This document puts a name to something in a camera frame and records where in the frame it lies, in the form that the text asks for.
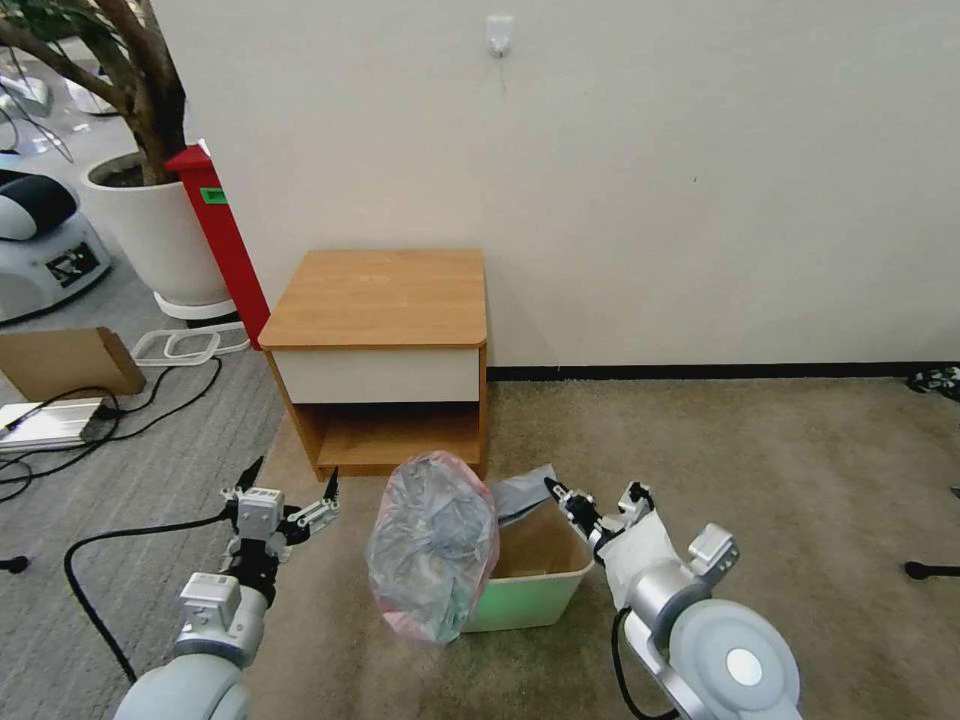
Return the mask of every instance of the wooden nightstand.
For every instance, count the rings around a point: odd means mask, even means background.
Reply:
[[[482,251],[307,253],[260,344],[318,480],[430,450],[484,476]]]

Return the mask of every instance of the plastic storage bin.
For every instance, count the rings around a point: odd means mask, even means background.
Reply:
[[[593,565],[556,505],[544,503],[500,531],[500,559],[463,632],[553,625]]]

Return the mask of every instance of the white drawer front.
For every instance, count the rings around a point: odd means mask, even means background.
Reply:
[[[480,397],[478,350],[273,353],[294,403],[451,402]]]

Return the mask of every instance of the gray carpet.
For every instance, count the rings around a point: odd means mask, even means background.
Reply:
[[[490,477],[552,462],[613,507],[653,486],[682,549],[707,521],[742,559],[718,589],[779,627],[808,720],[957,717],[960,580],[914,583],[914,557],[960,562],[960,405],[893,380],[500,383]],[[263,483],[318,489],[284,423]],[[345,482],[340,519],[281,570],[255,718],[623,718],[614,608],[599,569],[550,628],[427,647],[377,615],[362,552],[383,481]],[[665,706],[635,664],[643,708]]]
[[[113,329],[131,346],[147,330],[178,323],[159,311],[121,258],[75,302],[0,332],[96,325]],[[122,428],[140,427],[192,397],[213,369],[208,364],[174,370],[157,403]],[[149,382],[159,369],[145,374]],[[0,403],[14,400],[19,400],[15,390],[0,386]],[[108,445],[63,473],[37,480],[21,497],[0,505],[0,557],[25,554],[33,563],[22,575],[0,574],[0,717],[112,715],[126,682],[69,593],[61,569],[64,551],[105,530],[216,513],[222,507],[219,488],[266,451],[281,413],[262,356],[250,350],[225,356],[216,386],[196,405],[139,438]],[[36,467],[47,465],[38,461]],[[0,495],[8,489],[0,488]],[[227,535],[227,528],[202,528],[110,540],[78,555],[81,582],[135,668],[143,671],[169,657],[180,588],[190,572],[216,569]]]

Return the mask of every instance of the beige carpet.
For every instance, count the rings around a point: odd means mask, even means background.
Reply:
[[[908,580],[907,558],[960,562],[960,405],[888,380],[501,383],[490,479],[552,462],[612,510],[653,486],[682,550],[716,521],[743,557],[718,589],[793,647],[809,719],[956,718],[960,579]],[[319,488],[284,422],[260,483]],[[383,481],[344,483],[334,527],[282,568],[248,681],[256,718],[628,718],[596,569],[551,628],[427,647],[393,636],[363,547]],[[663,710],[627,660],[638,704]]]

